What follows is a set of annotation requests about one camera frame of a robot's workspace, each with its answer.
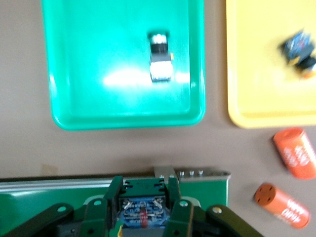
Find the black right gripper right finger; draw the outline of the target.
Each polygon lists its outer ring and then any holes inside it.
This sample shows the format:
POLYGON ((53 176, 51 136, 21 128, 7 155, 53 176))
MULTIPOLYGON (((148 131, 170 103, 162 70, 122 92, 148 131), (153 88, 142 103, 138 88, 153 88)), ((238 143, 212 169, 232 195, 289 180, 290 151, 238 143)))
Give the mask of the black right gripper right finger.
POLYGON ((206 210, 181 197, 178 180, 168 179, 171 214, 165 237, 261 237, 262 234, 225 205, 206 210))

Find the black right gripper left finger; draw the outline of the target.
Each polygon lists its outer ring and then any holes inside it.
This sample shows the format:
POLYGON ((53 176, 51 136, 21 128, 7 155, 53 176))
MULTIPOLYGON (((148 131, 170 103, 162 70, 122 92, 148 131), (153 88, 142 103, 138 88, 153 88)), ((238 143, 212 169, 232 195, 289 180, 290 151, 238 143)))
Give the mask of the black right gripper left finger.
POLYGON ((0 194, 2 237, 113 237, 123 227, 123 178, 0 194))

